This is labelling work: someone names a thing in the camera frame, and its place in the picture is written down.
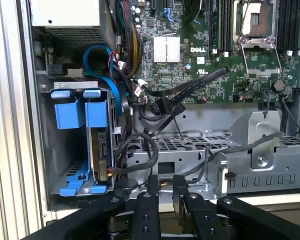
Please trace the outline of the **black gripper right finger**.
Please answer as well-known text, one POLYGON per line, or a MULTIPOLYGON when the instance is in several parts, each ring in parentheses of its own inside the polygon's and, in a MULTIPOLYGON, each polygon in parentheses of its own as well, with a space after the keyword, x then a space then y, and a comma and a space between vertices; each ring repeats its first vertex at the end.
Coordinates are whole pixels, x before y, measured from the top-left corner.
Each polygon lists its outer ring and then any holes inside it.
POLYGON ((300 226, 236 197, 216 204, 190 192, 185 177, 172 180, 173 207, 184 233, 199 240, 300 240, 300 226))

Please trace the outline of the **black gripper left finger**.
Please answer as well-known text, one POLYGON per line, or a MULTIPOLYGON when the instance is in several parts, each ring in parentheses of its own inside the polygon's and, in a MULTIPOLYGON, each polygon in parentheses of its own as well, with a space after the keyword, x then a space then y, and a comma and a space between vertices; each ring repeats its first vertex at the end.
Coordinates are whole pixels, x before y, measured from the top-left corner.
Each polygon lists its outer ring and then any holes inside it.
MULTIPOLYGON (((130 238, 132 240, 159 240, 159 183, 157 175, 148 177, 147 191, 138 194, 133 209, 130 238)), ((94 227, 104 227, 112 216, 122 213, 126 201, 120 196, 102 196, 96 202, 81 208, 24 237, 25 240, 69 240, 72 236, 84 236, 94 227)))

